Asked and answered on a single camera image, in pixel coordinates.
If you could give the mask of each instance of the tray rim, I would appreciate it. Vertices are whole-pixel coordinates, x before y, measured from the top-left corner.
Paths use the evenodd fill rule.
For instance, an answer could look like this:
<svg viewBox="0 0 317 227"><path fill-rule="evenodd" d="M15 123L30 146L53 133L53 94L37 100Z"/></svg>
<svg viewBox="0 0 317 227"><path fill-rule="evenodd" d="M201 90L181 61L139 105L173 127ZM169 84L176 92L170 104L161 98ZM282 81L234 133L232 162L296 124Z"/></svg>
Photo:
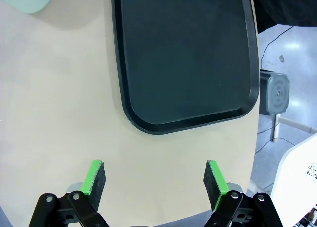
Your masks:
<svg viewBox="0 0 317 227"><path fill-rule="evenodd" d="M125 115L129 121L140 131L147 134L162 135L173 132L178 132L181 130L197 128L205 125L220 123L228 120L233 120L241 118L248 114L256 104L256 101L260 92L260 68L259 68L259 56L258 56L258 42L256 35L256 24L254 22L253 9L251 0L242 0L247 38L248 38L248 48L249 48L249 63L250 63L250 92L247 108L240 107L237 110L227 111L223 113L215 113L197 116L190 119L184 119L180 121L175 121L173 123L166 124L151 124L142 120L134 112L133 107L130 102L129 97L129 87L127 70L125 65L125 49L123 43L123 23L121 19L121 0L111 0L112 3L112 22L113 22L113 33L114 33L114 45L115 54L117 62L117 71L119 78L121 102ZM187 122L191 125L182 125L182 123Z"/></svg>

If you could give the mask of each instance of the table surface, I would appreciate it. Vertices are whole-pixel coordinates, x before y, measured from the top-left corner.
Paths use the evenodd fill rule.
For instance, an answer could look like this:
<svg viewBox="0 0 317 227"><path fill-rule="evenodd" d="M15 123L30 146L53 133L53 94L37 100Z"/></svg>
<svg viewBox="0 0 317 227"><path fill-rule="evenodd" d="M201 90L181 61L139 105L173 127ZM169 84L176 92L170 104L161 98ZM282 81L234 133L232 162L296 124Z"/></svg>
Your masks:
<svg viewBox="0 0 317 227"><path fill-rule="evenodd" d="M259 104L244 117L153 136L126 118L111 0L52 0L22 14L0 4L0 205L27 226L38 197L62 196L105 163L99 212L112 227L158 225L210 209L203 175L218 161L247 188Z"/></svg>

